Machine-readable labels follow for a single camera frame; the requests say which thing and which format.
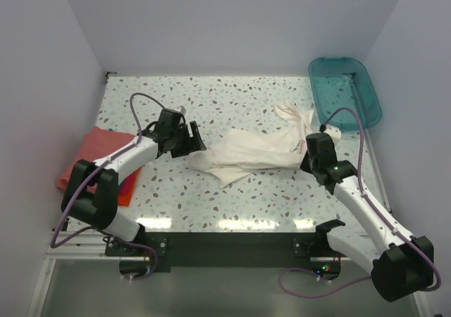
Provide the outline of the white t shirt red print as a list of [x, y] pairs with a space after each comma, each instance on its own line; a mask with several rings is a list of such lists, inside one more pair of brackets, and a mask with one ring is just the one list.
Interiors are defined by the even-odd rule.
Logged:
[[186, 166], [214, 176], [221, 189], [258, 170], [299, 167], [307, 155], [314, 110], [302, 111], [282, 101], [273, 111], [287, 128], [271, 134], [233, 129], [220, 142], [190, 154]]

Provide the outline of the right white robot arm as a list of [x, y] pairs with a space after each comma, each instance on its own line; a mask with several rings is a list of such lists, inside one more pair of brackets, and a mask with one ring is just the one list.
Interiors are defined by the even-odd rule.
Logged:
[[364, 229], [368, 242], [345, 233], [339, 219], [316, 227], [315, 250], [324, 256], [337, 251], [363, 268], [376, 291], [393, 302], [438, 282], [434, 276], [434, 247], [425, 236], [415, 237], [398, 223], [369, 191], [349, 161], [339, 161], [327, 132], [307, 135], [307, 152], [300, 168], [313, 175], [338, 199]]

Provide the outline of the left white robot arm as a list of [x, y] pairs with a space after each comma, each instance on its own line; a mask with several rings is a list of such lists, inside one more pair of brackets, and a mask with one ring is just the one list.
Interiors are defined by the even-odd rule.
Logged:
[[118, 211], [119, 185], [145, 164], [170, 153], [172, 158], [206, 149], [196, 122], [187, 122], [184, 113], [164, 108], [159, 118], [124, 147], [93, 162], [79, 160], [73, 166], [63, 201], [62, 218], [56, 232], [68, 217], [121, 240], [130, 255], [146, 247], [145, 228]]

